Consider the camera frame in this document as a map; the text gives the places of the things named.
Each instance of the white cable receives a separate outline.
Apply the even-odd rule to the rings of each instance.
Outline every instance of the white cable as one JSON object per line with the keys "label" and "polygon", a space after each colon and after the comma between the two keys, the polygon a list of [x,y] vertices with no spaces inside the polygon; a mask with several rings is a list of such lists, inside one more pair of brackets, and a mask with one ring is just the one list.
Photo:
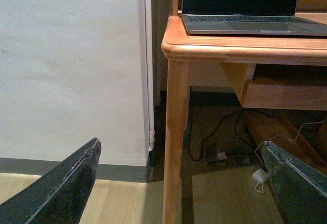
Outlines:
{"label": "white cable", "polygon": [[295,141],[296,141],[296,139],[298,138],[298,136],[300,135],[300,130],[302,129],[302,127],[303,127],[304,125],[312,125],[312,124],[314,124],[314,123],[324,123],[324,120],[323,120],[323,121],[321,121],[321,122],[310,122],[310,123],[303,123],[303,124],[301,125],[300,129],[298,130],[298,132],[297,132],[297,135],[296,135],[296,137],[295,137],[295,139],[294,139],[294,141],[293,141],[293,142],[295,142]]}
{"label": "white cable", "polygon": [[[287,138],[287,137],[286,137],[285,135],[283,135],[283,134],[276,134],[276,135],[274,135],[273,137],[271,137],[268,141],[271,141],[271,140],[274,139],[276,136],[282,136],[282,137],[284,137],[286,140],[292,142],[289,138]],[[261,158],[259,157],[259,155],[258,155],[258,153],[257,153],[257,150],[260,148],[260,146],[261,146],[262,143],[266,143],[266,144],[267,144],[268,141],[263,141],[263,142],[261,142],[261,143],[259,144],[259,146],[256,148],[256,150],[254,151],[255,154],[257,155],[257,157],[259,158],[260,163],[261,163],[264,167],[265,167],[265,165],[263,164]]]}
{"label": "white cable", "polygon": [[259,190],[257,189],[257,187],[258,187],[259,184],[260,184],[260,182],[257,182],[257,184],[255,185],[254,189],[255,189],[257,192],[259,192],[259,193],[265,193],[265,190],[264,190],[264,183],[261,183],[261,184],[262,184],[262,187],[261,187],[262,191],[259,191]]}
{"label": "white cable", "polygon": [[255,150],[254,152],[255,152],[255,154],[257,155],[257,157],[259,158],[260,163],[265,167],[264,163],[262,162],[261,158],[259,157],[259,155],[258,155],[258,153],[257,153],[257,150],[260,148],[260,146],[261,146],[262,143],[267,143],[267,141],[263,141],[263,142],[261,142],[260,145],[256,148],[256,150]]}

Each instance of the desk leg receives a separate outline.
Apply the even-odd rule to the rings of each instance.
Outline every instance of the desk leg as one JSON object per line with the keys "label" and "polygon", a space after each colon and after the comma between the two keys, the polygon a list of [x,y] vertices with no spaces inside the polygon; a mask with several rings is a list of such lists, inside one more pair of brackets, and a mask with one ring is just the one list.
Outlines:
{"label": "desk leg", "polygon": [[189,81],[190,62],[168,60],[163,224],[176,219]]}

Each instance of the laptop touchpad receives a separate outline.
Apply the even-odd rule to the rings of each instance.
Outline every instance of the laptop touchpad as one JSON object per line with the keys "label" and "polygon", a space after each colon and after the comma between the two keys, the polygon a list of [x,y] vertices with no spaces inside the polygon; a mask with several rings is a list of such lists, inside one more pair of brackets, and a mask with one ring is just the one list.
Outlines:
{"label": "laptop touchpad", "polygon": [[234,30],[243,31],[296,31],[309,32],[309,30],[299,28],[291,23],[277,22],[227,22]]}

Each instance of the white pipe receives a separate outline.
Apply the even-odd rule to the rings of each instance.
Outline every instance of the white pipe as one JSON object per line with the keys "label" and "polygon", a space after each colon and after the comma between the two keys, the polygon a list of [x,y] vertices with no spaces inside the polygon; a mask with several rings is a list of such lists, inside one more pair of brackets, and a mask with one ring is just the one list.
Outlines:
{"label": "white pipe", "polygon": [[153,97],[153,57],[152,57],[152,7],[151,0],[145,0],[145,23],[148,72],[148,106],[149,106],[149,151],[154,149],[154,97]]}

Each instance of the white wall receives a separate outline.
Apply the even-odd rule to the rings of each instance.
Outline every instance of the white wall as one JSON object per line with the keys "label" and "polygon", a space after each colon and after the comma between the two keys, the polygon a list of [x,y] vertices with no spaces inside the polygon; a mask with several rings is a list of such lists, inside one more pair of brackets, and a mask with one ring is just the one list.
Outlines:
{"label": "white wall", "polygon": [[0,157],[61,161],[98,137],[100,163],[146,165],[141,8],[0,0]]}

